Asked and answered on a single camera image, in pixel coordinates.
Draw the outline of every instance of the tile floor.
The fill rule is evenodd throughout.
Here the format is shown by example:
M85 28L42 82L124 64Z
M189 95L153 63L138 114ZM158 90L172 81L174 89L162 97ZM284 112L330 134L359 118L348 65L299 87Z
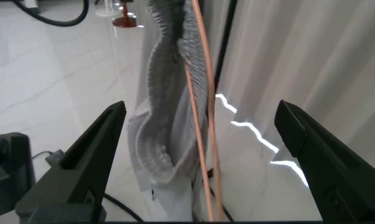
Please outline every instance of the tile floor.
M70 19L81 10L75 1L57 2L47 2L43 15ZM144 28L115 29L94 11L78 26L59 28L0 2L0 133L29 135L33 154L66 150L111 103L126 102L126 120L133 112ZM289 166L272 164L274 151L249 128L231 124L232 117L218 98L223 197L234 219L320 220L299 175ZM153 208L139 191L126 134L121 133L106 191L151 220ZM44 156L34 167L38 179L49 169ZM118 207L103 204L107 220L133 221Z

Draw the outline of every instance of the gray towel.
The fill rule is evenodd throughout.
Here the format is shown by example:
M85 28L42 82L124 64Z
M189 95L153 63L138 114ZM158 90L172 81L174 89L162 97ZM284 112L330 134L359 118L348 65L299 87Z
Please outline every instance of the gray towel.
M197 135L185 78L192 76L198 119L206 142L207 77L197 21L190 0L146 0L158 41L148 61L143 52L139 96L128 124L132 166L142 191L153 188L169 220L192 219L191 183L199 168ZM150 41L144 49L150 49Z

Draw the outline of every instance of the curtain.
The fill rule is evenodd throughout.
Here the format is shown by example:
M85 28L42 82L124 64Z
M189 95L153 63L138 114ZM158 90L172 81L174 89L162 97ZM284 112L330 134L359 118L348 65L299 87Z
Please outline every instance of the curtain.
M219 22L206 22L211 49L218 49ZM308 190L286 192L293 184L272 180L268 165L253 165L268 152L257 153L261 160L248 156L244 134L236 137L234 128L251 129L245 138L259 140L248 151L265 147L272 153L267 163L291 162L291 172L302 175L274 126L279 101L286 100L375 168L375 0L239 0L217 97L224 203L235 219L321 219Z

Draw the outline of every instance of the orange cord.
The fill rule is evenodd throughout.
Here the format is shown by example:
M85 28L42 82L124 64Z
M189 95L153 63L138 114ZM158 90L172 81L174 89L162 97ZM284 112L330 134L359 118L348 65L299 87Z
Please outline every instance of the orange cord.
M210 50L208 46L208 39L206 37L205 26L203 23L198 0L192 0L192 5L193 5L195 17L197 19L198 31L200 33L201 43L202 43L203 51L204 51L206 74L208 77L208 92L209 92L209 102L208 102L209 103L209 110L208 110L209 121L208 122L209 122L210 139L211 139L213 163L214 163L213 170L214 170L215 185L216 185L215 199L216 199L216 209L218 211L217 212L218 219L219 221L222 221L223 220L223 210L222 210L223 206L222 206L222 193L221 193L221 181L220 181L220 167L219 167L218 145L216 143L216 133L215 133L215 81L213 77L213 67L212 67L212 62L211 62ZM188 71L188 68L186 65L185 65L185 71L186 71L186 76L187 76L188 89L190 90L190 100L193 106L193 114L194 114L194 119L195 119L195 129L197 133L198 149L200 151L201 169L203 172L206 204L208 207L208 219L209 221L213 221L212 205L211 205L211 199L210 199L210 186L209 186L208 175L206 173L205 153L203 150L200 126L198 124L197 107L195 105L192 81L190 77L190 72Z

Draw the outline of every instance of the white floor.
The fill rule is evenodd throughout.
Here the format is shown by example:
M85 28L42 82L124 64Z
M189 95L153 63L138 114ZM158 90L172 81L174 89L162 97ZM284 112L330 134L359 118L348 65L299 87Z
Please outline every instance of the white floor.
M66 20L81 10L75 1L57 2L44 5L43 15ZM78 26L61 28L0 2L0 133L27 134L33 154L67 150L111 103L124 100L127 116L133 112L143 28L116 29L94 12L91 8ZM223 198L234 219L321 219L299 170L271 163L275 152L248 127L231 124L232 115L218 98ZM148 221L152 207L131 169L126 134L124 129L106 191ZM38 179L49 169L44 157L34 161ZM103 204L107 220L133 221L106 200Z

